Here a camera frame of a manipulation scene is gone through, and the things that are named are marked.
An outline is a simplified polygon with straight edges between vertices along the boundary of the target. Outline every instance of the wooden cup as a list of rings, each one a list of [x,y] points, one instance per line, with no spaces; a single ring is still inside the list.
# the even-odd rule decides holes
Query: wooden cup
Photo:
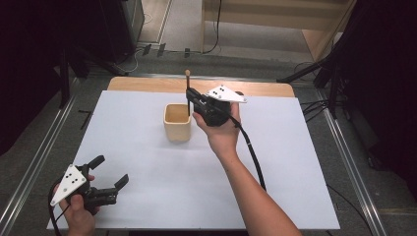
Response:
[[[188,104],[167,104],[163,112],[163,125],[169,141],[189,141],[191,138],[191,116],[188,115]]]

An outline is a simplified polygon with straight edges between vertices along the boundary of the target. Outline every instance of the tripod leg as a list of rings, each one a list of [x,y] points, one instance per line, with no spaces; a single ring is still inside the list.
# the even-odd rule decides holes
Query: tripod leg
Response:
[[[100,66],[101,68],[105,69],[106,71],[110,72],[111,74],[113,74],[115,76],[127,76],[128,75],[128,73],[121,72],[120,70],[118,70],[117,68],[107,64],[106,62],[104,62],[100,58],[97,58],[97,57],[93,56],[92,54],[90,54],[89,52],[83,50],[83,48],[75,47],[75,49],[81,55],[88,58],[89,60],[91,60],[92,62],[94,62],[95,64],[97,64],[98,66]]]
[[[59,73],[61,77],[61,104],[59,108],[62,109],[70,98],[70,79],[68,75],[68,61],[66,51],[63,48],[60,57]]]
[[[79,78],[86,78],[89,75],[89,68],[83,61],[83,58],[75,51],[73,47],[67,50],[68,63],[73,69],[74,73]]]
[[[317,74],[313,84],[316,88],[324,88],[332,76],[334,76],[334,63],[328,61],[322,65],[322,69]]]
[[[336,117],[336,100],[337,100],[337,89],[340,84],[340,67],[336,65],[333,70],[333,76],[331,77],[330,96],[328,98],[328,111],[330,112],[333,119]]]

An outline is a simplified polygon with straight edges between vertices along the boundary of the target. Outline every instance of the black cable on floor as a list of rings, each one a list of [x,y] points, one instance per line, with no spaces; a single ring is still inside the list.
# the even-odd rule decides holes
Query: black cable on floor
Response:
[[[301,63],[297,64],[297,65],[294,67],[294,72],[293,72],[293,74],[295,74],[295,73],[297,72],[297,68],[298,68],[299,66],[301,66],[301,65],[305,65],[305,64],[313,65],[313,64],[315,64],[315,62],[301,62]],[[311,72],[311,73],[313,73],[313,75],[314,75],[314,76],[317,76],[316,71],[313,71],[313,72]]]
[[[219,5],[218,5],[218,12],[217,12],[217,26],[216,26],[216,31],[215,31],[215,35],[216,35],[216,40],[215,40],[215,45],[214,45],[214,47],[212,48],[212,49],[210,49],[209,51],[205,51],[205,52],[203,52],[203,54],[208,54],[208,53],[211,53],[216,47],[217,47],[217,44],[218,44],[218,24],[219,24],[219,22],[220,22],[220,12],[221,12],[221,0],[220,0],[220,3],[219,3]]]
[[[356,208],[355,205],[352,204],[349,200],[347,200],[342,194],[340,194],[334,187],[330,186],[329,184],[326,184],[326,186],[328,186],[328,188],[330,188],[335,193],[337,193],[339,196],[341,196],[348,204],[350,204],[351,207],[353,207],[353,209],[355,209],[355,211],[359,214],[359,216],[361,216],[362,220],[365,222],[366,226],[368,227],[369,231],[371,232],[371,235],[373,235],[372,234],[372,230],[371,230],[371,226],[369,225],[369,223],[366,220],[365,216],[359,211],[359,209]]]
[[[303,109],[303,115],[304,116],[310,114],[311,112],[313,112],[315,110],[319,110],[320,108],[321,109],[316,114],[314,114],[312,117],[308,118],[306,120],[306,123],[313,120],[317,116],[319,116],[324,110],[326,110],[328,108],[328,99],[300,103],[300,105],[307,105],[307,104],[308,104],[308,106]],[[336,104],[337,105],[343,105],[343,102],[337,101]]]
[[[55,186],[57,186],[59,183],[61,183],[61,180],[62,180],[63,177],[64,177],[64,175],[61,176],[59,179],[57,179],[53,183],[53,185],[49,189],[49,194],[48,194],[48,211],[49,211],[49,216],[51,218],[51,223],[52,223],[52,226],[53,226],[53,229],[55,231],[56,236],[61,236],[61,232],[59,231],[58,225],[56,223],[55,215],[53,213],[53,206],[51,206],[50,203],[51,203],[52,198],[53,198],[53,194],[54,194],[53,192],[54,192]]]

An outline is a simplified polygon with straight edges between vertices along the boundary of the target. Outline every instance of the white board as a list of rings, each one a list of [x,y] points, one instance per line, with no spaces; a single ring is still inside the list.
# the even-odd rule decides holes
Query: white board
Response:
[[[321,166],[297,98],[246,96],[242,125],[262,167],[268,193],[300,229],[338,229]],[[74,164],[103,154],[91,185],[111,188],[124,174],[130,182],[117,204],[103,206],[96,227],[106,229],[243,229],[245,225],[223,168],[206,134],[192,119],[191,140],[169,142],[163,128],[168,103],[184,93],[104,91]],[[258,179],[244,142],[242,162]],[[66,221],[58,221],[68,228]]]

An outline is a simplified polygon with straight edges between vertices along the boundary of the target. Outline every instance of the gray floor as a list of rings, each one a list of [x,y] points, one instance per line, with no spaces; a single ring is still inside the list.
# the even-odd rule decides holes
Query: gray floor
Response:
[[[171,6],[171,0],[142,0],[145,14],[144,26],[139,37],[143,43],[160,43]]]
[[[176,3],[184,3],[184,1],[174,0],[172,7],[175,7]],[[170,17],[174,16],[172,15],[174,10],[171,9]],[[167,46],[178,43],[178,48],[184,47],[183,44],[178,42],[179,39],[167,41],[168,32],[170,31],[168,28],[169,23],[168,19],[166,31],[162,38],[165,38]],[[216,53],[206,56],[193,54],[189,58],[184,58],[180,53],[168,52],[165,52],[162,57],[157,57],[156,52],[151,51],[147,56],[137,55],[138,67],[129,76],[143,74],[183,75],[185,69],[190,69],[194,76],[233,77],[247,81],[274,82],[277,78],[284,78],[293,74],[298,63],[309,61],[307,56],[298,54],[302,52],[302,54],[308,55],[308,49],[305,42],[303,46],[303,38],[300,37],[299,33],[294,31],[293,33],[285,34],[283,31],[282,35],[285,35],[285,37],[275,39],[277,41],[294,41],[295,44],[289,45],[288,42],[286,42],[286,46],[285,44],[280,44],[281,48],[279,50],[287,50],[287,52],[274,55],[273,58],[271,58],[269,53],[262,56],[262,51],[259,53],[261,56],[257,55],[255,57],[251,57],[251,53],[243,52],[240,54],[218,54],[218,56],[215,55]],[[240,48],[245,48],[248,45],[246,42],[237,42]],[[228,47],[227,44],[220,42],[220,46],[222,47],[222,52],[228,53],[225,50]],[[33,186],[30,188],[31,191],[27,197],[24,198],[21,208],[18,207],[16,209],[18,212],[16,219],[11,219],[9,235],[53,235],[52,232],[45,229],[48,222],[47,192],[55,178],[72,162],[83,138],[85,129],[81,129],[81,127],[85,122],[86,114],[80,113],[79,110],[93,111],[99,94],[107,88],[110,79],[113,77],[101,68],[93,64],[89,65],[89,77],[87,79],[79,79],[80,83],[76,86],[76,89],[73,89],[73,94],[75,95],[74,104],[50,152],[46,154],[44,162],[40,164],[41,168],[39,167],[40,172],[38,176],[30,178],[33,180]],[[135,65],[135,59],[130,58],[119,66],[129,70],[133,69]],[[298,66],[297,71],[305,66],[308,65]],[[300,102],[318,99],[317,90],[312,86],[313,78],[314,75],[308,75],[291,84]],[[58,105],[59,93],[50,100],[42,112],[31,122],[12,149],[0,157],[0,209],[2,212],[6,210],[8,202],[30,167],[30,162],[36,156],[36,152],[42,144],[42,139],[59,112]],[[415,222],[417,222],[417,204],[410,196],[405,183],[392,172],[376,171],[368,166],[367,153],[362,147],[354,127],[345,119],[340,108],[338,108],[337,114],[345,140],[350,147],[356,166],[360,170],[369,193],[380,212],[387,234],[417,235],[417,226],[415,225]],[[362,210],[325,114],[322,113],[310,121],[308,128],[327,183],[356,208]],[[335,191],[329,189],[329,193],[341,229],[331,232],[303,231],[303,233],[305,235],[371,235],[365,221],[354,208]],[[2,218],[1,226],[4,225],[4,221],[5,219]],[[105,233],[102,230],[97,231],[97,235],[105,235]],[[112,231],[109,235],[128,235],[128,232]]]
[[[217,8],[212,13],[217,16]],[[158,44],[166,50],[200,51],[202,48],[202,1],[172,0],[168,21]],[[205,23],[204,50],[212,49],[216,40],[215,24]],[[218,47],[211,55],[301,63],[312,61],[306,41],[299,29],[279,29],[222,23]]]

